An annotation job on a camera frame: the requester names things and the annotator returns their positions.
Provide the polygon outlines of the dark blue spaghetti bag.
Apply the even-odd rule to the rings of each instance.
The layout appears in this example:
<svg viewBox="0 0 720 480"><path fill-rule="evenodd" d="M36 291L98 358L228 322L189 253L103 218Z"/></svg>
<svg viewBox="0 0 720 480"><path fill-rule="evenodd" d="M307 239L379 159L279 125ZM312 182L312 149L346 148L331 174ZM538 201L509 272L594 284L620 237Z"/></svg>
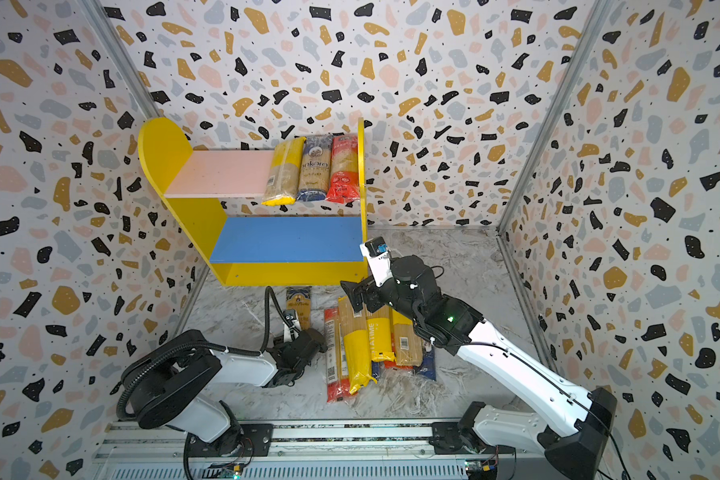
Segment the dark blue spaghetti bag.
<svg viewBox="0 0 720 480"><path fill-rule="evenodd" d="M311 297L310 286L286 288L286 307L295 312L301 330L311 327Z"/></svg>

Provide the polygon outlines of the blue white spaghetti bag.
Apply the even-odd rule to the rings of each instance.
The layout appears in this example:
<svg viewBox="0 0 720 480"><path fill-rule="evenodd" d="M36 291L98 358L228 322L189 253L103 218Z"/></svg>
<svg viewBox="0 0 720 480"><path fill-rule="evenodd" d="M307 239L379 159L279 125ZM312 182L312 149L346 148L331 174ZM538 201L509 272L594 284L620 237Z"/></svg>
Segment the blue white spaghetti bag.
<svg viewBox="0 0 720 480"><path fill-rule="evenodd" d="M296 200L325 200L330 184L333 136L315 135L305 139Z"/></svg>

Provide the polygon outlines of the yellow top spaghetti bag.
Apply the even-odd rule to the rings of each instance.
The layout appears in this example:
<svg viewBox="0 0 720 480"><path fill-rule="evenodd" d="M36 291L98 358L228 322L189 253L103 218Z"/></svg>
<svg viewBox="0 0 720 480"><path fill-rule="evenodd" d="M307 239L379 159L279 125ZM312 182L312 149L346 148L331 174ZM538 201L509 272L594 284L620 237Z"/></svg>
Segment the yellow top spaghetti bag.
<svg viewBox="0 0 720 480"><path fill-rule="evenodd" d="M281 206L296 202L304 143L304 137L297 137L276 146L261 201L263 205Z"/></svg>

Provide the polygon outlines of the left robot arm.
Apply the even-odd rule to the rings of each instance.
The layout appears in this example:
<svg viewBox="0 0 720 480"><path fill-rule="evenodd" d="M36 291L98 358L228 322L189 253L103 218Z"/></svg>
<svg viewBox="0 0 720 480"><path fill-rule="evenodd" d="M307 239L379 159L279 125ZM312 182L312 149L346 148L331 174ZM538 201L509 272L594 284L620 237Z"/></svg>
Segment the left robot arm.
<svg viewBox="0 0 720 480"><path fill-rule="evenodd" d="M321 333L309 328L294 339L276 339L262 351L234 349L188 330L134 362L121 376L116 405L121 421L143 429L168 426L225 455L243 443L243 428L222 401L202 395L213 383L262 388L291 386L314 357L327 350Z"/></svg>

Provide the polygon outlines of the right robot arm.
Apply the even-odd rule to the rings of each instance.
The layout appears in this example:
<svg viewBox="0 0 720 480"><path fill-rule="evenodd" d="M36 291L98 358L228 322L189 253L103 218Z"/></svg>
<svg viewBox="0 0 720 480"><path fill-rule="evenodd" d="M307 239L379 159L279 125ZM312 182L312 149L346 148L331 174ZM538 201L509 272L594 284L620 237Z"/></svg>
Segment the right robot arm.
<svg viewBox="0 0 720 480"><path fill-rule="evenodd" d="M464 447L506 445L543 455L567 479L599 475L617 406L611 392L587 390L514 345L478 310L443 293L418 256L392 257L381 237L360 250L369 276L341 284L354 311L391 308L418 337L487 372L531 407L523 413L472 403L458 423Z"/></svg>

